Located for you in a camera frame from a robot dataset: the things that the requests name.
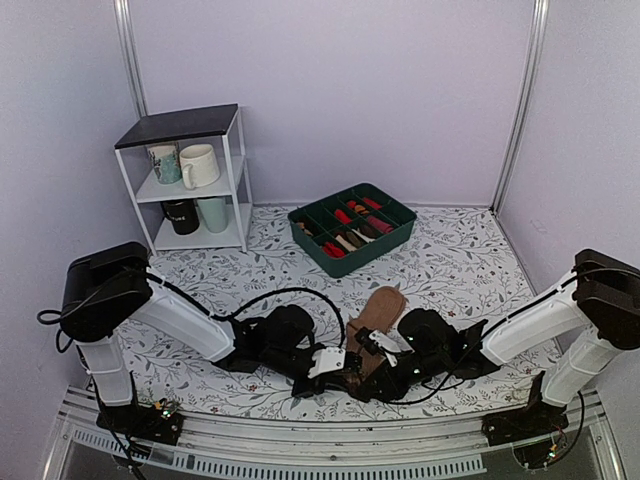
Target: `black shelf top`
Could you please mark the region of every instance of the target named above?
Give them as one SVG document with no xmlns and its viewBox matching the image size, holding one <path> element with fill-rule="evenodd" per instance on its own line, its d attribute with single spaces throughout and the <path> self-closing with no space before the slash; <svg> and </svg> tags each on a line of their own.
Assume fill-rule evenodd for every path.
<svg viewBox="0 0 640 480">
<path fill-rule="evenodd" d="M 148 115 L 138 120 L 138 123 L 118 140 L 115 149 L 226 135 L 237 111 L 238 104 L 233 103 Z"/>
</svg>

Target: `white wall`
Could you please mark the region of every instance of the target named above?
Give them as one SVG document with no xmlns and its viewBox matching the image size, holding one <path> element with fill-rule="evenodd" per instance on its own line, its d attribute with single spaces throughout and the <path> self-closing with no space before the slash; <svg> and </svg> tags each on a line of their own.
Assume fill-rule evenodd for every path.
<svg viewBox="0 0 640 480">
<path fill-rule="evenodd" d="M 410 202 L 488 205 L 530 0 L 138 0 L 152 113 L 238 102 L 259 202 L 371 181 Z"/>
<path fill-rule="evenodd" d="M 533 283 L 595 248 L 640 266 L 640 3 L 551 2 L 531 115 L 502 220 Z M 640 352 L 602 375 L 629 478 L 640 472 Z"/>
<path fill-rule="evenodd" d="M 3 2 L 0 15 L 0 478 L 38 478 L 72 350 L 60 308 L 74 258 L 141 236 L 112 146 L 135 121 L 113 2 Z"/>
</svg>

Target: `floral mat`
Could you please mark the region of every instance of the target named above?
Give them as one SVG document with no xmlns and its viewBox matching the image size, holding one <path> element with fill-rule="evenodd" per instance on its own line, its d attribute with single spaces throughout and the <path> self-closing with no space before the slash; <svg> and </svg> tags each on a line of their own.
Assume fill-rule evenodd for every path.
<svg viewBox="0 0 640 480">
<path fill-rule="evenodd" d="M 229 313 L 270 290 L 305 286 L 328 295 L 346 321 L 357 316 L 376 288 L 391 285 L 406 296 L 406 311 L 433 308 L 462 329 L 485 318 L 494 323 L 531 298 L 511 249 L 486 209 L 414 210 L 418 220 L 407 243 L 342 279 L 326 275 L 293 241 L 286 217 L 289 209 L 283 207 L 254 209 L 247 253 L 181 250 L 162 253 L 151 262 L 167 280 L 219 313 Z M 324 302 L 308 294 L 272 297 L 246 317 L 265 316 L 289 303 L 311 314 L 318 341 L 337 343 L 335 317 Z M 193 412 L 305 421 L 424 418 L 522 404 L 533 376 L 560 355 L 549 341 L 487 377 L 417 405 L 397 406 L 362 403 L 342 392 L 294 399 L 291 381 L 278 373 L 264 368 L 253 374 L 222 371 L 179 341 L 137 322 L 126 322 L 118 333 L 142 400 L 168 397 Z M 455 378 L 450 382 L 458 383 Z M 415 386 L 405 400 L 428 393 Z"/>
</svg>

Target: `mug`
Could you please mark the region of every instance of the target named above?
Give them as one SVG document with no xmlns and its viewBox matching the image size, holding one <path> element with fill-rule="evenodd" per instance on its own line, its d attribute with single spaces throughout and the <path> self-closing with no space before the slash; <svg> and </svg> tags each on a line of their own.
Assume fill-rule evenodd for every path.
<svg viewBox="0 0 640 480">
<path fill-rule="evenodd" d="M 178 235 L 189 235 L 200 226 L 196 204 L 193 200 L 169 200 L 162 202 L 164 216 L 171 222 Z"/>
<path fill-rule="evenodd" d="M 220 168 L 213 146 L 191 145 L 180 152 L 182 180 L 188 190 L 210 185 L 220 178 Z"/>
<path fill-rule="evenodd" d="M 204 219 L 204 225 L 211 233 L 224 232 L 229 224 L 227 219 L 227 201 L 224 197 L 198 199 L 198 207 Z"/>
<path fill-rule="evenodd" d="M 180 162 L 178 161 L 178 144 L 159 143 L 147 147 L 147 154 L 151 160 L 153 171 L 158 182 L 163 185 L 175 183 L 182 178 Z"/>
</svg>

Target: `black mug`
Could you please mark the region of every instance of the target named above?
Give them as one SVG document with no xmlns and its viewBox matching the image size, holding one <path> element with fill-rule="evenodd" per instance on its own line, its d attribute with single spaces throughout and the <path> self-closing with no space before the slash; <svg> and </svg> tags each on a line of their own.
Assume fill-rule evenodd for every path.
<svg viewBox="0 0 640 480">
<path fill-rule="evenodd" d="M 189 235 L 200 226 L 196 204 L 193 200 L 162 202 L 162 210 L 178 235 Z"/>
</svg>

